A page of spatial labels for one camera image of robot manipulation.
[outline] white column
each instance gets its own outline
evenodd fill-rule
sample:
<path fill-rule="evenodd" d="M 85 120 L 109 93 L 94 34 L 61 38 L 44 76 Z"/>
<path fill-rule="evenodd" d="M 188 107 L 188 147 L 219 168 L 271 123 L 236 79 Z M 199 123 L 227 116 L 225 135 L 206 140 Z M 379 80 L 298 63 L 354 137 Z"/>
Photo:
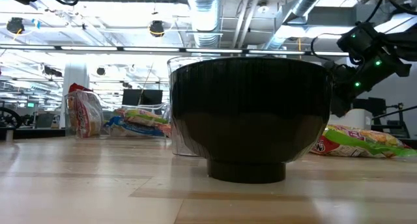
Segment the white column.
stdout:
<path fill-rule="evenodd" d="M 73 83 L 89 88 L 90 77 L 87 63 L 70 62 L 65 64 L 63 101 L 61 104 L 61 119 L 59 121 L 60 128 L 65 127 L 65 95 L 68 94 L 68 90 Z"/>

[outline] ceiling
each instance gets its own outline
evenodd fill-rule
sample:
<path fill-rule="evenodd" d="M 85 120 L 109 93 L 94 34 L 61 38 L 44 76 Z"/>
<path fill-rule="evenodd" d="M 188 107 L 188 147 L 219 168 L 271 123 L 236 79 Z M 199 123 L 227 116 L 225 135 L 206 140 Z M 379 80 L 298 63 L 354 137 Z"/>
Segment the ceiling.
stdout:
<path fill-rule="evenodd" d="M 237 25 L 238 12 L 242 0 L 222 0 L 220 7 L 220 45 L 229 48 Z M 279 6 L 291 0 L 266 1 L 268 10 L 256 10 L 250 23 L 250 32 L 244 39 L 244 46 L 261 47 L 274 34 L 274 18 Z M 80 1 L 76 6 L 60 5 L 54 0 L 38 0 L 32 5 L 22 5 L 13 0 L 0 0 L 0 44 L 29 45 L 67 45 L 67 46 L 152 46 L 188 47 L 195 46 L 190 9 L 185 4 L 172 3 L 129 3 Z M 321 0 L 317 7 L 353 7 L 356 4 L 375 4 L 375 0 Z M 13 17 L 23 18 L 25 31 L 16 36 L 7 31 L 6 25 Z M 149 33 L 151 21 L 162 20 L 165 34 L 156 38 Z M 319 39 L 316 50 L 339 51 L 335 39 Z M 287 39 L 283 47 L 291 50 L 309 50 L 311 38 Z M 43 74 L 44 66 L 52 67 L 65 74 L 65 64 L 70 61 L 88 64 L 90 88 L 98 91 L 101 97 L 115 104 L 121 103 L 120 83 L 109 80 L 123 80 L 133 88 L 163 89 L 164 100 L 169 98 L 167 61 L 175 55 L 130 55 L 95 53 L 74 55 L 54 52 L 24 52 L 19 50 L 0 50 L 1 77 L 36 79 L 36 81 L 2 81 L 3 93 L 0 99 L 21 100 L 39 99 L 46 109 L 59 107 L 62 96 L 61 78 L 47 81 L 51 77 Z M 96 73 L 98 67 L 106 69 L 106 75 Z M 134 83 L 133 81 L 161 84 Z"/>

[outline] plastic bag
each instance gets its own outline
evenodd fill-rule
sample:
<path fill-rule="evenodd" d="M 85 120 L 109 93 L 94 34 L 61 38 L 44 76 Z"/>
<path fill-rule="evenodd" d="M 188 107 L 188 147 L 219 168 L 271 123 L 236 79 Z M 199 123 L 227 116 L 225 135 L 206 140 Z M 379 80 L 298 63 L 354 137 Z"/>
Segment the plastic bag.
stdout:
<path fill-rule="evenodd" d="M 326 156 L 369 158 L 417 156 L 416 150 L 388 133 L 336 125 L 327 125 L 310 152 Z"/>
<path fill-rule="evenodd" d="M 68 113 L 71 128 L 77 137 L 100 135 L 103 111 L 100 101 L 91 90 L 72 84 L 68 93 Z"/>
<path fill-rule="evenodd" d="M 143 109 L 117 109 L 116 114 L 104 127 L 111 136 L 155 136 L 170 135 L 168 120 Z"/>

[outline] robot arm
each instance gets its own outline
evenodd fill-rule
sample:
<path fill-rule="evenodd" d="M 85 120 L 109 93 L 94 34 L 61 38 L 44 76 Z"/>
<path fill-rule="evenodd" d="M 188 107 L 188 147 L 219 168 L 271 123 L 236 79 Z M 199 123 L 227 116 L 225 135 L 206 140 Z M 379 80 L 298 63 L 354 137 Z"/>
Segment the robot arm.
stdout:
<path fill-rule="evenodd" d="M 324 65 L 334 78 L 331 110 L 338 117 L 348 112 L 359 94 L 370 91 L 393 73 L 407 77 L 411 64 L 404 64 L 400 58 L 417 61 L 417 32 L 414 31 L 386 35 L 365 22 L 342 35 L 337 43 L 349 53 L 351 62 L 358 65 L 357 68 L 333 62 Z"/>

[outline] black bowl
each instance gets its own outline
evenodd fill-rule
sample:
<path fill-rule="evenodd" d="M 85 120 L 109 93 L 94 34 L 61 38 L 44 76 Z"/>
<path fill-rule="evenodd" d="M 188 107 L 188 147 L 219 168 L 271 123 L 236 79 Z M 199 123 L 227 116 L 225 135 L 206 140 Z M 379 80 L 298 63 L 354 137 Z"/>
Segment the black bowl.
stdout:
<path fill-rule="evenodd" d="M 323 133 L 331 96 L 322 66 L 292 59 L 214 59 L 171 75 L 173 123 L 208 175 L 230 182 L 283 180 Z"/>

